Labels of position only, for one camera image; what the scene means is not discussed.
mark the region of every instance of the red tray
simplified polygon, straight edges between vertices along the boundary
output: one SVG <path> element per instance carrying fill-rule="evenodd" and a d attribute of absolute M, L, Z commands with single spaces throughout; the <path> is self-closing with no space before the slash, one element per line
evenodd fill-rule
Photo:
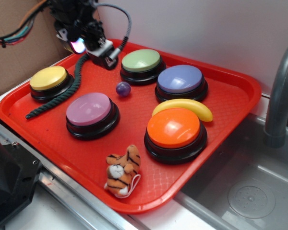
<path fill-rule="evenodd" d="M 120 41 L 114 40 L 117 47 Z M 128 43 L 120 60 L 135 50 L 146 47 Z M 132 86 L 127 98 L 120 98 L 115 91 L 121 81 L 120 63 L 108 71 L 85 62 L 79 90 L 68 100 L 42 115 L 26 120 L 25 115 L 40 106 L 30 96 L 26 83 L 0 102 L 0 119 L 25 138 L 55 165 L 104 203 L 120 213 L 136 214 L 154 209 L 169 201 L 189 178 L 210 157 L 214 150 L 244 119 L 261 97 L 261 88 L 253 78 L 220 67 L 178 57 L 159 51 L 168 67 L 193 65 L 199 68 L 209 85 L 203 103 L 208 106 L 214 120 L 205 123 L 208 133 L 207 147 L 192 162 L 180 165 L 161 164 L 149 157 L 144 146 L 146 125 L 158 102 L 156 84 Z M 71 55 L 58 63 L 73 73 L 79 55 Z M 121 119 L 118 126 L 106 136 L 91 141 L 73 138 L 66 129 L 65 112 L 71 102 L 89 92 L 106 94 L 119 107 Z M 125 154 L 126 148 L 135 144 L 141 154 L 142 175 L 137 187 L 125 199 L 118 199 L 104 190 L 106 156 Z"/>

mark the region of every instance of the cardboard box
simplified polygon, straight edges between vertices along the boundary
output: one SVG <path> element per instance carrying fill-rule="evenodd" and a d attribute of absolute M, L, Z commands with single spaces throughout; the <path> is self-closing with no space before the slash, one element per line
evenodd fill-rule
<path fill-rule="evenodd" d="M 0 36 L 18 28 L 38 0 L 0 0 Z M 56 37 L 54 18 L 40 12 L 28 37 L 15 46 L 0 46 L 0 95 L 32 77 L 37 71 L 70 54 Z"/>

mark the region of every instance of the banana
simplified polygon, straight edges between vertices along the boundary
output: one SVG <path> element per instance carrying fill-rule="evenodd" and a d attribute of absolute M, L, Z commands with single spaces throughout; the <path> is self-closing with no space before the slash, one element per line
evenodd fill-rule
<path fill-rule="evenodd" d="M 212 112 L 206 105 L 191 99 L 172 99 L 162 102 L 153 110 L 152 116 L 162 110 L 177 107 L 191 110 L 201 121 L 210 122 L 213 120 Z"/>

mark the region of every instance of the small ball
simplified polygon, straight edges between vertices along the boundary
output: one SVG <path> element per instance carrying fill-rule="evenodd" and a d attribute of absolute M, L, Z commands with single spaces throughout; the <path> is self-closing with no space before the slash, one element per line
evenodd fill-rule
<path fill-rule="evenodd" d="M 130 94 L 131 86 L 127 82 L 120 82 L 116 85 L 116 93 L 121 97 L 127 97 Z"/>

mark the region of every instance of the tiger toy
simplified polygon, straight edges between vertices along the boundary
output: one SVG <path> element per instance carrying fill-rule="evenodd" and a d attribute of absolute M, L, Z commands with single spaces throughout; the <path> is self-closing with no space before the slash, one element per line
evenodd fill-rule
<path fill-rule="evenodd" d="M 109 166 L 107 167 L 108 178 L 105 189 L 118 198 L 128 197 L 141 177 L 138 174 L 141 158 L 137 147 L 130 145 L 123 156 L 111 154 L 107 156 L 106 162 Z"/>

